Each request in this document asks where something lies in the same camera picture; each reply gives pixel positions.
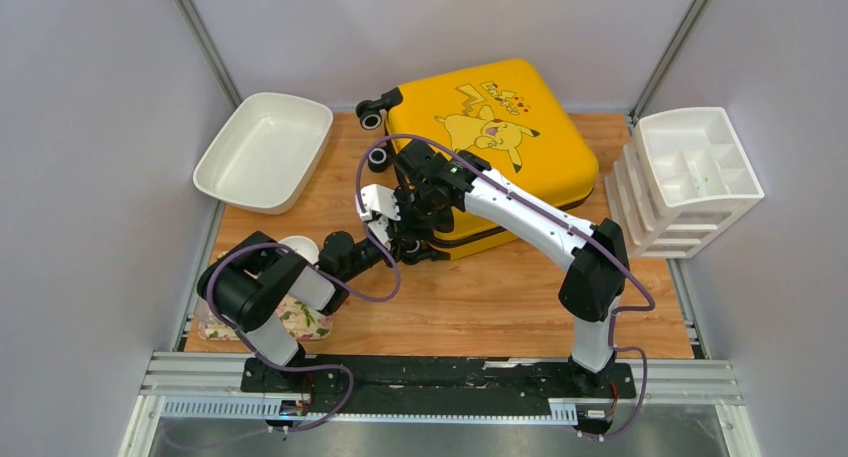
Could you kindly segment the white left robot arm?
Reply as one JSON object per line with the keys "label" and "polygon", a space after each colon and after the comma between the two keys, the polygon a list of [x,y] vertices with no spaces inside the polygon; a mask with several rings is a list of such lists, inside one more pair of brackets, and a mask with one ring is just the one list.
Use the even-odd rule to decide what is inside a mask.
{"label": "white left robot arm", "polygon": [[[278,316],[284,298],[292,297],[321,315],[335,313],[352,295],[387,301],[399,292],[398,265],[420,253],[417,240],[395,242],[373,231],[358,242],[348,232],[333,232],[318,251],[302,253],[289,240],[276,241],[256,231],[211,264],[196,290],[211,313],[267,366],[268,380],[280,391],[291,392],[302,385],[306,372],[324,367],[303,363],[303,346]],[[395,273],[388,295],[370,296],[350,285],[378,263]]]}

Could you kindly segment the yellow cartoon hard-shell suitcase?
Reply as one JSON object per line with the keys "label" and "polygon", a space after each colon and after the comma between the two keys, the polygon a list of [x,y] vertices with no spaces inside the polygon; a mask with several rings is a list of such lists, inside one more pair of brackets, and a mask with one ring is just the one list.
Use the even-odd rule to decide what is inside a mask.
{"label": "yellow cartoon hard-shell suitcase", "polygon": [[[587,200],[598,160],[540,72],[513,58],[398,85],[355,108],[362,128],[383,128],[392,141],[370,151],[368,166],[392,166],[390,144],[416,134],[451,151],[470,152],[511,182],[564,211]],[[453,208],[456,228],[430,240],[450,260],[514,240],[493,222]]]}

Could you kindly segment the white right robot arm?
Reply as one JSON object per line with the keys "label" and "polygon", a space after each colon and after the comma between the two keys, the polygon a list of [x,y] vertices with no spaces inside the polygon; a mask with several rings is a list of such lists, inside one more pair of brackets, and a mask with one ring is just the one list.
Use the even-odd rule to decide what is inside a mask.
{"label": "white right robot arm", "polygon": [[594,224],[554,207],[511,182],[476,155],[452,158],[421,140],[394,157],[397,172],[412,186],[411,208],[422,215],[456,208],[493,222],[547,256],[565,276],[558,293],[572,315],[575,342],[570,381],[582,395],[598,394],[610,382],[614,359],[612,313],[629,269],[620,227]]}

